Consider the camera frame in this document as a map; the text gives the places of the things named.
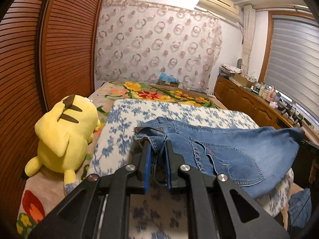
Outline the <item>cardboard box on sideboard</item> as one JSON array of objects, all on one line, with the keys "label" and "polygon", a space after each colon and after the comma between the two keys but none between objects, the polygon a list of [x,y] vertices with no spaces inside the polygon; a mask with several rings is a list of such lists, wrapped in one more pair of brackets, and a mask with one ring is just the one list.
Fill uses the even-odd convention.
[{"label": "cardboard box on sideboard", "polygon": [[251,87],[256,83],[256,79],[249,77],[246,74],[235,74],[233,77],[234,81],[243,87]]}]

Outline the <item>brown louvered wardrobe door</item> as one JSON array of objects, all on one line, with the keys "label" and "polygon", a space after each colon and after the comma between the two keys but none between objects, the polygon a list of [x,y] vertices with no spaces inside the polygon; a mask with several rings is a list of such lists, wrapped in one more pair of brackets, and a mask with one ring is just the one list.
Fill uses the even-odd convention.
[{"label": "brown louvered wardrobe door", "polygon": [[1,0],[1,234],[15,234],[36,154],[36,121],[69,94],[94,91],[103,0]]}]

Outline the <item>white wall air conditioner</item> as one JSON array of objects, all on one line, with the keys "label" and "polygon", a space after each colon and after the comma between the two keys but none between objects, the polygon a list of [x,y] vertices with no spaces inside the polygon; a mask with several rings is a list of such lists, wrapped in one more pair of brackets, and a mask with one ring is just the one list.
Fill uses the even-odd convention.
[{"label": "white wall air conditioner", "polygon": [[197,6],[222,16],[234,23],[241,21],[239,6],[231,0],[199,0]]}]

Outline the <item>white blue floral quilt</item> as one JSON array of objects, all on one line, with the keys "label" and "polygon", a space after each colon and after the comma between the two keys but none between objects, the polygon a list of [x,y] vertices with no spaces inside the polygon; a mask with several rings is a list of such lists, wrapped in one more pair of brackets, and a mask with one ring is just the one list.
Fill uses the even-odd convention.
[{"label": "white blue floral quilt", "polygon": [[[131,161],[133,149],[147,139],[135,131],[158,117],[192,126],[256,129],[258,125],[242,112],[185,106],[147,100],[114,102],[92,149],[88,174],[109,175]],[[188,238],[186,199],[172,195],[166,186],[151,180],[145,195],[130,198],[129,238]]]}]

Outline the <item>yellow Pikachu plush toy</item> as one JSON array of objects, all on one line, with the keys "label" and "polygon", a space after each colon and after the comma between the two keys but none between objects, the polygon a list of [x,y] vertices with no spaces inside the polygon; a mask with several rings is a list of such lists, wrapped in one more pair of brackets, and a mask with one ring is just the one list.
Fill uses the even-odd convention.
[{"label": "yellow Pikachu plush toy", "polygon": [[25,174],[31,177],[42,166],[63,174],[68,194],[67,186],[76,182],[76,171],[99,129],[97,108],[90,99],[75,94],[63,98],[36,122],[37,155],[27,162]]}]

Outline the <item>patterned lace curtain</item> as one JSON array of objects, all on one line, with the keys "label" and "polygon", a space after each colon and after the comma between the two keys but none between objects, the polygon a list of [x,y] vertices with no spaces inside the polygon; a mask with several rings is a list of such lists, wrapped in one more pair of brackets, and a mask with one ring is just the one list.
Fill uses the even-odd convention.
[{"label": "patterned lace curtain", "polygon": [[206,92],[222,47],[217,17],[197,10],[133,0],[104,0],[96,48],[95,83],[156,83],[161,74]]}]

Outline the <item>blue garment pile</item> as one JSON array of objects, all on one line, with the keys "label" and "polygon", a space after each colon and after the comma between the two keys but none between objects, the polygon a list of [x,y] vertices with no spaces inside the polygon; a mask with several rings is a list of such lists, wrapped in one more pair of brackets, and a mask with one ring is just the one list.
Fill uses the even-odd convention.
[{"label": "blue garment pile", "polygon": [[311,210],[309,188],[292,194],[288,208],[288,230],[292,230],[293,227],[303,228],[311,218]]}]

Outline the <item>grey window blind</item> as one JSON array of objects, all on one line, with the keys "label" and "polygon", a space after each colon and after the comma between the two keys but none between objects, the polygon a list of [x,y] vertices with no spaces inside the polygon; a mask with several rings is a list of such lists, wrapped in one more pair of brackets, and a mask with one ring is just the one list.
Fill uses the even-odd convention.
[{"label": "grey window blind", "polygon": [[273,35],[264,81],[318,121],[318,23],[273,15]]}]

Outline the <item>stack of papers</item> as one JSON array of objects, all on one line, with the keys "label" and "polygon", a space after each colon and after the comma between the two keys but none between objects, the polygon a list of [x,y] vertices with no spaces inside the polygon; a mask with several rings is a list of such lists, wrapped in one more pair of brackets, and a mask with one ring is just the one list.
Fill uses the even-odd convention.
[{"label": "stack of papers", "polygon": [[219,74],[224,77],[233,77],[235,74],[241,74],[242,70],[240,68],[231,66],[231,65],[226,65],[226,64],[221,64],[219,67]]}]

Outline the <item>long wooden sideboard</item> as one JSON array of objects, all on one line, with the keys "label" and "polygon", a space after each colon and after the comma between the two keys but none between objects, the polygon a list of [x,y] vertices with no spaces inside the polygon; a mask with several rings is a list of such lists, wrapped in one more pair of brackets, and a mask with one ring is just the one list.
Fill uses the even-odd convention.
[{"label": "long wooden sideboard", "polygon": [[294,126],[291,120],[279,110],[271,108],[262,97],[248,92],[220,75],[217,77],[214,95],[227,109],[247,114],[260,127],[272,126],[280,129]]}]

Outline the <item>blue denim jeans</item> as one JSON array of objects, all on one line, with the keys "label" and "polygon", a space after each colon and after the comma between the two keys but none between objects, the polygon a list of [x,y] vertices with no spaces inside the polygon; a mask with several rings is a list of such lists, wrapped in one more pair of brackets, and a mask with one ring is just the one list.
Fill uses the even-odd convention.
[{"label": "blue denim jeans", "polygon": [[292,167],[304,137],[300,128],[256,129],[192,126],[158,117],[135,131],[151,144],[155,164],[165,167],[164,148],[171,141],[174,153],[203,174],[225,174],[253,199],[273,190]]}]

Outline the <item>colourful floral bed blanket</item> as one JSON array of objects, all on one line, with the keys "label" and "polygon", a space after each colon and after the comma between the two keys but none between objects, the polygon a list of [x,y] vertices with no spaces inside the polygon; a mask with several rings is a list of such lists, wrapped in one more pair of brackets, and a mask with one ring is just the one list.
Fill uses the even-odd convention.
[{"label": "colourful floral bed blanket", "polygon": [[[213,95],[206,95],[191,90],[172,86],[151,85],[133,81],[110,81],[104,83],[89,97],[95,104],[100,120],[104,126],[116,100],[138,99],[177,103],[181,105],[203,106],[213,109],[224,109],[224,105]],[[42,166],[26,181],[21,206],[16,222],[17,232],[22,238],[28,234],[46,214],[88,175],[91,163],[99,163],[97,157],[98,139],[102,130],[93,133],[93,140],[88,145],[87,154],[81,166],[76,170],[76,180],[67,186],[64,185],[62,173],[56,173]]]}]

